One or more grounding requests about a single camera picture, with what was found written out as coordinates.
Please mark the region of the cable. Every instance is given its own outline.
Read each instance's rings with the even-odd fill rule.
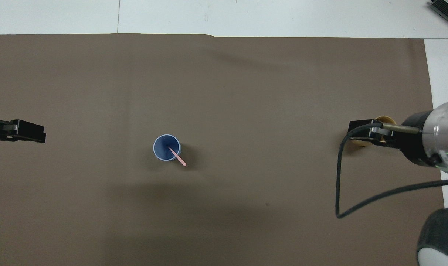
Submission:
[[[344,150],[344,146],[345,146],[346,142],[349,140],[349,138],[351,138],[353,135],[355,135],[361,131],[364,131],[369,128],[374,128],[374,127],[381,128],[382,124],[381,123],[371,123],[371,124],[367,124],[367,125],[363,125],[363,126],[354,128],[353,130],[351,130],[347,133],[347,135],[342,139],[341,145],[339,146],[339,153],[337,154],[337,175],[336,175],[336,217],[339,219],[348,216],[349,214],[355,212],[356,210],[359,210],[361,207],[364,207],[365,205],[367,205],[369,203],[372,203],[376,200],[379,200],[379,199],[382,199],[382,198],[385,198],[385,197],[388,197],[391,195],[395,195],[395,194],[398,194],[401,192],[406,192],[406,191],[422,189],[422,188],[440,187],[442,185],[448,185],[448,180],[437,180],[437,181],[424,182],[424,183],[418,183],[418,184],[413,184],[413,185],[406,185],[404,187],[398,187],[398,188],[391,189],[391,190],[385,191],[383,193],[377,194],[373,197],[370,197],[370,198],[354,205],[353,207],[349,208],[342,214],[340,214],[339,213],[339,191],[340,191],[340,179],[341,179],[342,151]]]

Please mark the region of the table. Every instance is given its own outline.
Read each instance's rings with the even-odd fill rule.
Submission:
[[[0,34],[423,38],[437,107],[448,101],[448,22],[427,6],[425,0],[0,0]],[[448,207],[448,187],[442,190]]]

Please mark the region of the brown backdrop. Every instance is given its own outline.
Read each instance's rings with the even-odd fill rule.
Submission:
[[[0,35],[0,265],[415,265],[441,189],[338,220],[350,120],[432,108],[423,40]],[[173,134],[182,158],[152,144]],[[348,146],[342,209],[437,180]]]

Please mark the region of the pink straw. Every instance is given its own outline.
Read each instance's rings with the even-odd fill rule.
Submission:
[[[168,148],[169,148],[170,151],[173,153],[173,155],[175,155],[175,157],[178,159],[178,161],[180,161],[180,163],[181,163],[183,166],[186,166],[185,161],[183,161],[183,159],[182,159],[180,156],[178,156],[172,148],[170,148],[170,147],[168,147]]]

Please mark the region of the metal rod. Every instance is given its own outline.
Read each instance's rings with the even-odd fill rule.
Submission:
[[[413,126],[400,126],[400,125],[394,125],[391,123],[381,123],[383,129],[388,129],[396,132],[403,132],[408,134],[418,134],[420,133],[421,129]]]

